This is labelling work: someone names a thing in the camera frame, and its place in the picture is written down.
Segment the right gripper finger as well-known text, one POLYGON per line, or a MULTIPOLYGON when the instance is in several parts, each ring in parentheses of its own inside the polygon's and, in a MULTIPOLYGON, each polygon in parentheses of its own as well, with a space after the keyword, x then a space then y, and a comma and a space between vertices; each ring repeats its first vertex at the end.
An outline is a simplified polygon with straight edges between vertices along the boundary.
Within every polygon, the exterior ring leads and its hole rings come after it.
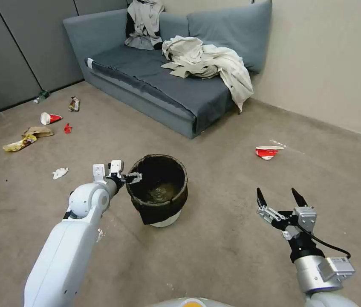
POLYGON ((301 194, 299 194, 294 188, 291 188, 291 191, 298 207, 308 207, 307 202, 301 194))
POLYGON ((258 205, 257 213, 261 216, 261 218, 271 225, 273 222, 279 223, 283 221, 283 215, 281 215, 276 210, 274 210, 273 208, 267 205, 267 202, 262 194, 261 189, 257 188, 256 192, 257 192, 257 205, 258 205))

